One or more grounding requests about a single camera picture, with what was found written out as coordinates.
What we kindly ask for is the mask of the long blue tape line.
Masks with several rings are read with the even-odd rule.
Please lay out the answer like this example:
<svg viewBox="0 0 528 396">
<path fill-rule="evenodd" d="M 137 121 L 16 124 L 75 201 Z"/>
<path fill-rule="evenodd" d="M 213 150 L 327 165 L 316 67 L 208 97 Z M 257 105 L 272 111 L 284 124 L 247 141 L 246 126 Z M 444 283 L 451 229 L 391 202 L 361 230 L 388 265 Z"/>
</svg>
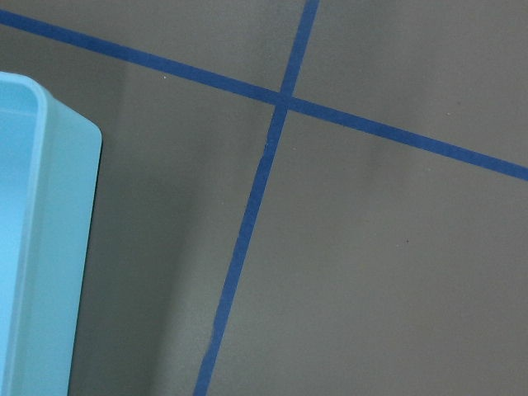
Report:
<svg viewBox="0 0 528 396">
<path fill-rule="evenodd" d="M 317 1 L 307 1 L 305 3 L 296 30 L 290 60 L 286 66 L 283 83 L 278 91 L 164 58 L 156 54 L 150 54 L 126 45 L 118 45 L 112 41 L 103 40 L 92 35 L 53 25 L 15 12 L 9 12 L 5 9 L 1 10 L 1 24 L 19 31 L 118 59 L 129 64 L 135 64 L 207 87 L 230 92 L 241 97 L 273 106 L 284 105 L 288 110 L 304 116 L 310 116 L 335 125 L 392 140 L 399 144 L 405 144 L 415 149 L 421 149 L 445 158 L 468 163 L 522 181 L 527 180 L 526 166 L 295 97 L 293 95 L 295 83 L 301 70 L 304 52 L 307 49 L 317 11 Z"/>
</svg>

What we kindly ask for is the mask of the light blue plastic bin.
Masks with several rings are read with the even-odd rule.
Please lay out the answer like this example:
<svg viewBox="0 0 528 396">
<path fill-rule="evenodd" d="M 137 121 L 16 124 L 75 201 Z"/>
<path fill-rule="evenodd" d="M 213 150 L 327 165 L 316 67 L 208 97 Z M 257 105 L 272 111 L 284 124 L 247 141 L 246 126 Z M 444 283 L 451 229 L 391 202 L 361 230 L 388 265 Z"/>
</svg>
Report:
<svg viewBox="0 0 528 396">
<path fill-rule="evenodd" d="M 35 80 L 1 75 L 1 392 L 65 395 L 101 131 Z"/>
</svg>

